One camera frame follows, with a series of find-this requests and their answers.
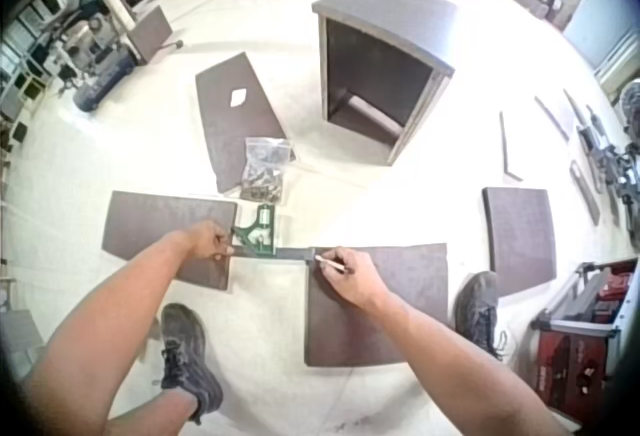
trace white floor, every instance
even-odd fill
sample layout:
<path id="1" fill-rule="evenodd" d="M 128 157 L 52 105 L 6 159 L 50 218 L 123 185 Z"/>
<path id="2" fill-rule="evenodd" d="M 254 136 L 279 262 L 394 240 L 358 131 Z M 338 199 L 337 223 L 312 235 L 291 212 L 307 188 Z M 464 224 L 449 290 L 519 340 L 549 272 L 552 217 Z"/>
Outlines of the white floor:
<path id="1" fill-rule="evenodd" d="M 532 106 L 542 87 L 569 88 L 598 112 L 610 136 L 624 135 L 590 71 L 550 25 L 511 0 L 451 0 L 474 15 L 465 64 L 396 164 L 381 145 L 321 118 L 315 0 L 157 0 L 184 48 L 159 54 L 119 84 L 92 116 L 71 95 L 47 96 L 29 121 L 8 174 L 4 236 L 14 301 L 49 338 L 73 306 L 123 262 L 100 249 L 114 189 L 216 194 L 200 126 L 195 75 L 246 51 L 298 155 L 278 208 L 281 246 L 446 242 L 449 302 L 470 272 L 486 269 L 481 190 L 509 185 L 549 191 L 558 279 L 501 301 L 500 320 L 526 352 L 529 320 L 585 260 L 628 256 L 606 197 L 594 228 L 569 162 L 569 144 Z M 523 183 L 503 175 L 498 114 L 506 107 L 531 132 Z M 240 219 L 253 217 L 241 202 Z M 305 279 L 295 263 L 234 260 L 226 293 L 172 284 L 165 302 L 204 320 L 209 362 L 225 388 L 218 413 L 183 434 L 455 434 L 404 365 L 319 370 L 303 364 Z M 149 342 L 112 414 L 158 393 L 160 346 Z"/>

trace gray sneaker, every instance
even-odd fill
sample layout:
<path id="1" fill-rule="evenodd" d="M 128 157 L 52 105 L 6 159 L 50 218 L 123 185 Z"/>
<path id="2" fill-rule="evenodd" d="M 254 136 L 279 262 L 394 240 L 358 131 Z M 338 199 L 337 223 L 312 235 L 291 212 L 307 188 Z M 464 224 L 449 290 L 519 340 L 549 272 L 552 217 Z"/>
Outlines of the gray sneaker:
<path id="1" fill-rule="evenodd" d="M 204 362 L 204 329 L 195 313 L 182 304 L 162 309 L 162 339 L 165 349 L 162 389 L 182 388 L 198 399 L 198 409 L 189 418 L 200 424 L 203 414 L 222 404 L 222 388 Z"/>
<path id="2" fill-rule="evenodd" d="M 493 341 L 498 320 L 498 279 L 495 273 L 484 271 L 462 288 L 455 304 L 456 332 L 501 360 Z"/>

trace plastic bag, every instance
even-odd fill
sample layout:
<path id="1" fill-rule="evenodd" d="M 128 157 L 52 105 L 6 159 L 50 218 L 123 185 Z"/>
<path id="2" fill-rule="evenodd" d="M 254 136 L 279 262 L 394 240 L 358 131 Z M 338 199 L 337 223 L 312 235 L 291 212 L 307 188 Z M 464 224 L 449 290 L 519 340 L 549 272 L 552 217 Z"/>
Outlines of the plastic bag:
<path id="1" fill-rule="evenodd" d="M 246 138 L 245 144 L 247 165 L 242 173 L 240 197 L 261 203 L 280 202 L 291 144 L 274 138 Z"/>

